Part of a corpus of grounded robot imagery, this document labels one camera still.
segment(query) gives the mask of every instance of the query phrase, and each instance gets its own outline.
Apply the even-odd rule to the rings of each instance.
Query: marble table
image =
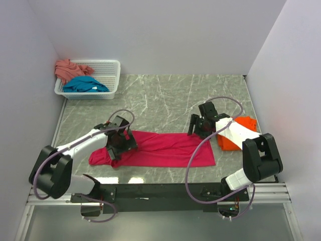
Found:
[[[131,110],[136,117],[132,130],[157,133],[186,133],[192,113],[212,96],[225,95],[239,100],[243,115],[256,118],[242,75],[121,75],[113,100],[67,100],[55,146],[69,143],[106,122],[120,109]],[[227,99],[215,100],[218,113],[234,115],[239,107]],[[130,120],[130,115],[122,114]],[[242,152],[223,152],[216,138],[211,140],[216,166],[191,168],[189,182],[220,182],[242,167]],[[185,168],[90,166],[88,157],[74,165],[73,173],[88,174],[102,183],[179,183]],[[265,181],[274,182],[270,177]]]

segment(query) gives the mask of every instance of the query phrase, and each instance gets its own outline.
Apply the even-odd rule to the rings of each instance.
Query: red cloth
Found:
[[[75,64],[69,59],[57,60],[56,62],[55,75],[61,79],[64,85],[77,76],[90,76],[93,72],[93,68],[83,64]]]
[[[132,131],[138,145],[121,155],[121,160],[111,160],[106,148],[94,151],[90,165],[139,166],[139,167],[187,167],[191,155],[202,141],[195,134],[157,134]],[[191,167],[214,166],[214,155],[210,142],[205,142],[197,152]]]

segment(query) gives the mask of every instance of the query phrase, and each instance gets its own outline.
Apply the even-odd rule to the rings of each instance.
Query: teal towel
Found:
[[[90,76],[77,76],[62,87],[64,92],[109,92],[109,89]]]

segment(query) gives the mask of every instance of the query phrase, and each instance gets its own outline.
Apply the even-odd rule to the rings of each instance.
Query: wall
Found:
[[[129,74],[247,74],[285,0],[29,0],[64,58]]]
[[[58,58],[26,0],[0,1],[0,240],[13,240],[29,173],[50,144],[62,99],[53,92]]]
[[[320,240],[321,2],[288,0],[247,76],[264,132],[273,133],[305,240]]]

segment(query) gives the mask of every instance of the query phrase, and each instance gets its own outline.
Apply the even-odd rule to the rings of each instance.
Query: white plastic basket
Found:
[[[107,86],[110,92],[84,92],[84,93],[68,93],[63,91],[61,79],[57,79],[55,85],[55,93],[63,95],[67,99],[114,99],[117,91],[120,62],[117,60],[71,60],[75,64],[85,64],[93,68],[95,72],[92,77],[98,82]]]

